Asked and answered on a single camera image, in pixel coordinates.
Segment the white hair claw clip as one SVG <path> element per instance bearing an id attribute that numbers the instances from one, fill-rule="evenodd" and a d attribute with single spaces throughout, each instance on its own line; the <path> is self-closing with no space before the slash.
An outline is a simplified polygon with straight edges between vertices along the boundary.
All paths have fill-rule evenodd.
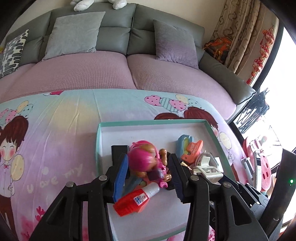
<path id="1" fill-rule="evenodd" d="M 192 173 L 201 174 L 211 183 L 218 184 L 223 177 L 224 169 L 219 157 L 215 158 L 210 152 L 204 151 L 197 157 Z"/>

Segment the red white glue bottle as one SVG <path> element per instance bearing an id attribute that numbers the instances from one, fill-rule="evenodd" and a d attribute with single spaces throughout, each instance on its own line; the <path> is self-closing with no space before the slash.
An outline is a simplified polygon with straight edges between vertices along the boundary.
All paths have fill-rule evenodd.
<path id="1" fill-rule="evenodd" d="M 113 205 L 113 208 L 120 217 L 139 212 L 159 191 L 159 185 L 155 182 L 151 182 L 142 189 L 134 190 L 119 199 Z"/>

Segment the blue and salmon toy block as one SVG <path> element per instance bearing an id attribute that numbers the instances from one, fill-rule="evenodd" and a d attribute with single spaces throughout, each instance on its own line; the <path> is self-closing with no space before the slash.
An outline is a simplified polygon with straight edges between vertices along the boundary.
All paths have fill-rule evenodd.
<path id="1" fill-rule="evenodd" d="M 189 135 L 181 135 L 177 140 L 176 156 L 189 164 L 193 164 L 203 148 L 203 141 L 194 142 Z"/>

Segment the black USB power adapter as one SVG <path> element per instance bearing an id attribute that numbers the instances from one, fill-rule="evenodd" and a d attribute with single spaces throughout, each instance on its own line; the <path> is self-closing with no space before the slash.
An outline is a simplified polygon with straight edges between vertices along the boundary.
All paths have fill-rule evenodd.
<path id="1" fill-rule="evenodd" d="M 127 154 L 129 146 L 127 145 L 112 145 L 111 146 L 111 157 L 113 166 L 119 162 L 121 154 Z"/>

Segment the pink-haired toy doll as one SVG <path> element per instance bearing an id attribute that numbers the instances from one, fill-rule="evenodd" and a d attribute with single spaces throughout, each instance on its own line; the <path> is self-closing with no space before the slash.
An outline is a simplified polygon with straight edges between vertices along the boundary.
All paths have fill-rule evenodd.
<path id="1" fill-rule="evenodd" d="M 160 188 L 168 188 L 171 174 L 166 149 L 158 150 L 152 143 L 141 140 L 132 143 L 127 155 L 129 169 L 135 176 L 156 182 Z"/>

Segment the orange carrot knife toy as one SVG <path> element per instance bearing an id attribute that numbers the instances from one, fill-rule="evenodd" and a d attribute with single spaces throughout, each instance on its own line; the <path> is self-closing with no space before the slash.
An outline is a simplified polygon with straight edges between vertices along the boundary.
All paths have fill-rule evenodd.
<path id="1" fill-rule="evenodd" d="M 123 194 L 126 195 L 136 188 L 142 188 L 145 187 L 147 183 L 143 178 L 139 178 L 137 176 L 130 176 L 126 181 L 125 181 L 125 186 L 123 189 Z"/>

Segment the cartoon print blanket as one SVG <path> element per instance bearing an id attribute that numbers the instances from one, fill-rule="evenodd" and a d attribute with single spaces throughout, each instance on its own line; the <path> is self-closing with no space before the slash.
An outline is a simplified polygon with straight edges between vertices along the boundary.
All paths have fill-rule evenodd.
<path id="1" fill-rule="evenodd" d="M 222 117 L 228 104 L 204 97 L 135 89 L 36 94 L 1 104 L 1 214 L 28 240 L 67 181 L 84 184 L 108 168 L 95 159 L 102 122 L 206 120 L 242 183 L 241 145 Z"/>

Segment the black metal rack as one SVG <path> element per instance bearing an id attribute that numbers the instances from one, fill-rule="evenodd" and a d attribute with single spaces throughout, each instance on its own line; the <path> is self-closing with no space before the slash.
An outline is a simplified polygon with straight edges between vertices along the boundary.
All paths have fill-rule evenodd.
<path id="1" fill-rule="evenodd" d="M 266 95 L 268 93 L 268 88 L 260 93 L 256 93 L 235 119 L 234 123 L 241 134 L 245 134 L 269 110 L 269 105 L 266 102 Z"/>

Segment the pink sofa seat cover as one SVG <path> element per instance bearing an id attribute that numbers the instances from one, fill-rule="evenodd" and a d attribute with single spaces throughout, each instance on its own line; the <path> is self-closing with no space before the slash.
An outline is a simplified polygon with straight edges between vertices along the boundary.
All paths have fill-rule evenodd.
<path id="1" fill-rule="evenodd" d="M 26 64 L 1 78 L 1 102 L 31 94 L 75 89 L 139 89 L 199 97 L 228 119 L 236 110 L 230 94 L 200 69 L 156 60 L 97 51 L 59 56 Z"/>

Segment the orange bag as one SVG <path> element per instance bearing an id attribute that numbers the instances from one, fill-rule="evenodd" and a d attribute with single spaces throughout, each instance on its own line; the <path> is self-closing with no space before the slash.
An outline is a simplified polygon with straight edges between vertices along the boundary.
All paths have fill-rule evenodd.
<path id="1" fill-rule="evenodd" d="M 228 37 L 220 37 L 206 43 L 203 49 L 218 62 L 225 64 L 232 40 Z"/>

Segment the black white patterned cushion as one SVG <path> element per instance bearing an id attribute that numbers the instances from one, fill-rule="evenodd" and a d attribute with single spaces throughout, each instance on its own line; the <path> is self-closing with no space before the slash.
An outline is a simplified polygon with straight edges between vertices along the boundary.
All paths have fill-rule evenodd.
<path id="1" fill-rule="evenodd" d="M 18 35 L 5 46 L 1 54 L 1 78 L 15 72 L 20 64 L 29 29 Z"/>

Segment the purple grey cushion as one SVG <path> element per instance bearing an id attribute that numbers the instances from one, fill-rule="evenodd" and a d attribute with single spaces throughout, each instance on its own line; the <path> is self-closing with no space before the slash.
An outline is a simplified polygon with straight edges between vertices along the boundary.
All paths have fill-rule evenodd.
<path id="1" fill-rule="evenodd" d="M 189 32 L 156 19 L 153 24 L 156 60 L 199 68 L 195 42 Z"/>

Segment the red hanging ornament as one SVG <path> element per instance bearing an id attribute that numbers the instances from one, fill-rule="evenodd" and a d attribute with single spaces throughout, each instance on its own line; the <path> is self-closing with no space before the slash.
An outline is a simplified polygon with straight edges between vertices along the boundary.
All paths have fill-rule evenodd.
<path id="1" fill-rule="evenodd" d="M 275 42 L 274 27 L 262 31 L 263 38 L 259 43 L 259 56 L 252 63 L 252 72 L 247 80 L 247 84 L 251 85 L 255 77 L 263 70 L 264 63 L 269 58 L 271 48 Z"/>

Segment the light grey cushion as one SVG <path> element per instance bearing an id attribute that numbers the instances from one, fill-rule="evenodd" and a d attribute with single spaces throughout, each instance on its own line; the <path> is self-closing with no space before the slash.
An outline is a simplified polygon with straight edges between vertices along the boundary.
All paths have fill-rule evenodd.
<path id="1" fill-rule="evenodd" d="M 104 11 L 61 16 L 56 18 L 42 60 L 96 52 L 96 43 Z"/>

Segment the beige patterned curtain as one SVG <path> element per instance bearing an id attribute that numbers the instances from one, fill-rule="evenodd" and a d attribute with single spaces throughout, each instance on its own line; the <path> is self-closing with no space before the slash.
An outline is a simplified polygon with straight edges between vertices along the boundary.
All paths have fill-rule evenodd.
<path id="1" fill-rule="evenodd" d="M 231 40 L 224 65 L 239 74 L 250 58 L 268 8 L 261 1 L 228 0 L 211 36 L 211 40 Z"/>

